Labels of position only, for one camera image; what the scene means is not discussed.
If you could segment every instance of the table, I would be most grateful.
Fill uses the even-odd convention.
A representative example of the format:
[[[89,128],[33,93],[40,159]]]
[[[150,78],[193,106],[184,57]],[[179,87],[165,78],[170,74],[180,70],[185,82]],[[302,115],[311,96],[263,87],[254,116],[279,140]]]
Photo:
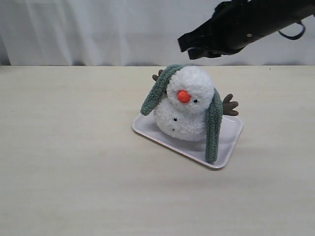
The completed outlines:
[[[0,67],[0,235],[315,235],[315,66],[204,67],[244,130],[210,171],[136,135],[164,67]]]

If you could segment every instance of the orange nose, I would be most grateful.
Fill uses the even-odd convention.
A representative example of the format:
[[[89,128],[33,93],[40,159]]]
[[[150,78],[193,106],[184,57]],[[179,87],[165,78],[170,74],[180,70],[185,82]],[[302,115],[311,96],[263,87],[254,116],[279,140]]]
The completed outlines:
[[[178,92],[178,95],[177,95],[177,98],[178,100],[180,100],[180,102],[182,103],[187,103],[190,101],[190,95],[187,91],[185,90],[181,90]]]

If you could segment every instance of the white tray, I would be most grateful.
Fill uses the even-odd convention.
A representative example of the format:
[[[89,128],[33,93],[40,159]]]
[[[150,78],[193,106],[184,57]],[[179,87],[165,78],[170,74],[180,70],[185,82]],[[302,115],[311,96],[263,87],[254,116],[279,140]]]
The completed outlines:
[[[138,115],[132,123],[132,129],[137,134],[196,161],[201,165],[212,170],[219,170],[226,166],[242,132],[243,123],[238,117],[223,116],[219,136],[218,159],[213,165],[205,161],[205,140],[188,142],[164,134],[156,125],[153,113],[150,113],[148,116]]]

